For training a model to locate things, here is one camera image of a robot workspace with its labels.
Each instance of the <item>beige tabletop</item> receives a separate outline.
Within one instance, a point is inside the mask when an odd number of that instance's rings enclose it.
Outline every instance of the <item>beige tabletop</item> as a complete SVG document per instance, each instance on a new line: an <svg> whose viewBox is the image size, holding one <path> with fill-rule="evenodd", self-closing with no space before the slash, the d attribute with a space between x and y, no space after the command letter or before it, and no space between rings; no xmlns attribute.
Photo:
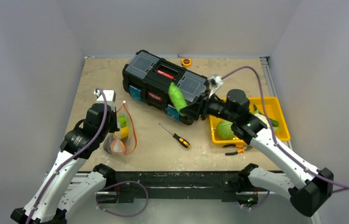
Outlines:
<svg viewBox="0 0 349 224"><path fill-rule="evenodd" d="M91 171L95 165L104 163L117 171L219 171L242 170L249 163L255 163L267 170L279 170L265 155L256 149L243 154L225 156L225 152L236 151L234 148L223 149L214 145L211 140L208 119L198 120L191 126L182 124L168 117L163 111L138 102L126 93L122 86L122 69L129 58L86 59L82 77L67 131L71 130L77 121L84 119L87 109L96 102L93 91L96 87L116 92L116 106L126 100L127 108L133 117L138 137L137 149L126 156L110 155L102 149L97 149L81 171ZM175 64L181 64L180 59L168 59ZM257 70L263 83L263 91L269 95L259 59L192 59L189 70L206 77L214 74L221 76L244 65ZM225 97L231 89L241 89L248 97L258 97L257 79L251 70L239 71L227 79L217 91L219 97ZM162 129L163 124L172 132L187 139L192 145L186 150Z"/></svg>

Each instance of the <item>gray wall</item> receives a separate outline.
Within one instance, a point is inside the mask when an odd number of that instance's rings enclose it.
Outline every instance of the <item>gray wall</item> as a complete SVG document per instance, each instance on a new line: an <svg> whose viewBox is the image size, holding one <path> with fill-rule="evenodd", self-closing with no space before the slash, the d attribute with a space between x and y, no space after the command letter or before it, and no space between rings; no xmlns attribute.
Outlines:
<svg viewBox="0 0 349 224"><path fill-rule="evenodd" d="M0 1L0 223L52 166L83 63L55 1Z"/></svg>
<svg viewBox="0 0 349 224"><path fill-rule="evenodd" d="M83 53L270 55L301 0L57 0Z"/></svg>
<svg viewBox="0 0 349 224"><path fill-rule="evenodd" d="M349 183L349 0L302 1L270 59L294 150ZM349 223L349 192L321 208Z"/></svg>

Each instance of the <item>yellow tape measure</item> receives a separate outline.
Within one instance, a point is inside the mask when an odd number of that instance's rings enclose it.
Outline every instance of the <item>yellow tape measure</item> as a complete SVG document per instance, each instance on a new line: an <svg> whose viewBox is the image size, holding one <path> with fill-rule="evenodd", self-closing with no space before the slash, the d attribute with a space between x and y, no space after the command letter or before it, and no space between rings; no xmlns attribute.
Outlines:
<svg viewBox="0 0 349 224"><path fill-rule="evenodd" d="M190 58L182 58L182 59L181 59L181 64L182 64L184 67L188 68L188 67L191 66L192 61L191 61Z"/></svg>

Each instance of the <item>yellow tray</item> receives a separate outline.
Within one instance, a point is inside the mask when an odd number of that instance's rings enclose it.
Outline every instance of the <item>yellow tray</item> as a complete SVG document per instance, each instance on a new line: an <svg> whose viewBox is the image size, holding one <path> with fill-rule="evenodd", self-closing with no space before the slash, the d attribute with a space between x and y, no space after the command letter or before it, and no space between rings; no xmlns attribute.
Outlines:
<svg viewBox="0 0 349 224"><path fill-rule="evenodd" d="M248 97L250 100L250 112L254 112L253 105L256 105L259 110L262 111L262 102L260 97ZM287 124L285 122L285 118L283 116L282 108L280 107L279 100L276 97L264 97L266 112L268 113L268 117L279 122L279 130L276 132L276 136L281 141L289 141L290 133L287 128ZM231 140L222 140L216 133L215 128L217 124L222 121L222 119L209 116L210 127L211 127L211 135L214 144L217 145L225 145L225 144L238 144L245 145L246 143L243 140L234 137Z"/></svg>

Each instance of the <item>toolbox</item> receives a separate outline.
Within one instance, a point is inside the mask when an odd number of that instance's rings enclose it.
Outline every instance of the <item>toolbox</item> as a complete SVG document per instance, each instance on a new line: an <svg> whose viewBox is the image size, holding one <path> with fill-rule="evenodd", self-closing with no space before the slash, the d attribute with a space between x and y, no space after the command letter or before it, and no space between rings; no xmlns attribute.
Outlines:
<svg viewBox="0 0 349 224"><path fill-rule="evenodd" d="M122 70L123 88L135 100L154 106L166 114L191 125L194 120L181 116L174 108L168 95L170 83L176 84L188 104L199 99L208 90L205 76L166 61L145 50L136 53L133 59Z"/></svg>

